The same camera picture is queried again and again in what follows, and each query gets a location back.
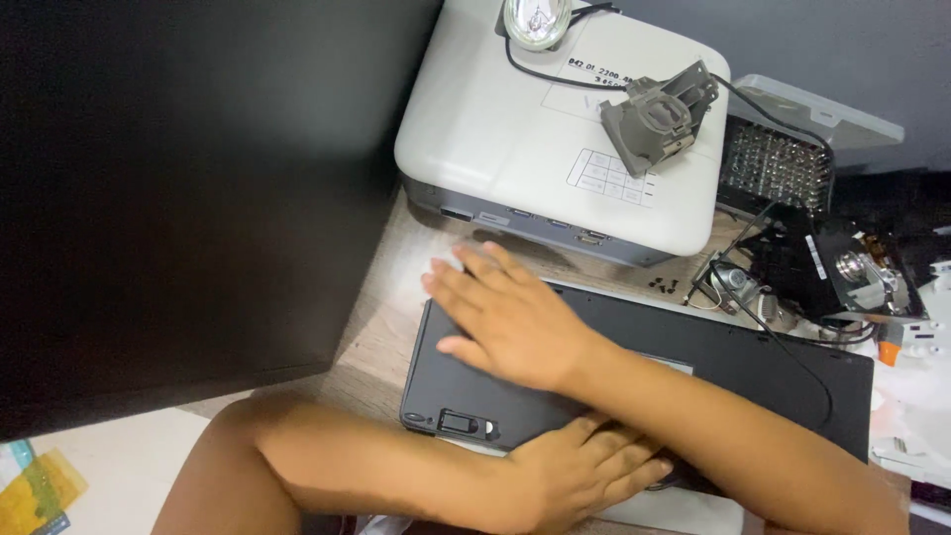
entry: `white cable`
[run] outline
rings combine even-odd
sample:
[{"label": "white cable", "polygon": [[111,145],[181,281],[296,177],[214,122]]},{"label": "white cable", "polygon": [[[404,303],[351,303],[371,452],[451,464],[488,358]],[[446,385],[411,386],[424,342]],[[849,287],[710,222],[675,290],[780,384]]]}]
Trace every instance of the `white cable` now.
[{"label": "white cable", "polygon": [[713,288],[713,291],[716,292],[716,305],[712,307],[698,307],[695,304],[691,303],[690,301],[687,301],[687,304],[694,308],[700,308],[701,310],[713,310],[714,308],[719,308],[720,305],[723,304],[723,296],[720,295],[720,290],[718,290],[715,286],[711,286],[711,287]]}]

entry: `gray wall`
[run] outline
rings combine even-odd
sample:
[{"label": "gray wall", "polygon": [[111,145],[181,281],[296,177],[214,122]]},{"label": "gray wall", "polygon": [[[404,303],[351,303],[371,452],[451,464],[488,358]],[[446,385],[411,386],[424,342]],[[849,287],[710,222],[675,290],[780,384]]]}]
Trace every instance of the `gray wall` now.
[{"label": "gray wall", "polygon": [[870,170],[951,169],[951,1],[614,0],[700,41],[734,79],[758,73],[905,128],[903,145],[839,154]]}]

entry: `white projector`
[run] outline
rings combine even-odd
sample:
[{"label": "white projector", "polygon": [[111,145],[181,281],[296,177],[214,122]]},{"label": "white projector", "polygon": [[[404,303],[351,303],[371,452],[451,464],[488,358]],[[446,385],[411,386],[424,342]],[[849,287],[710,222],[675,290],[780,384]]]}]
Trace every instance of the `white projector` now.
[{"label": "white projector", "polygon": [[[447,0],[442,8],[396,142],[410,200],[629,266],[699,252],[716,201],[725,92],[709,106],[692,146],[631,175],[600,115],[603,101],[617,105],[627,93],[515,69],[500,8],[501,1],[471,0]],[[716,50],[617,13],[578,21],[557,50],[511,49],[528,69],[593,84],[667,80],[698,60],[729,80]]]}]

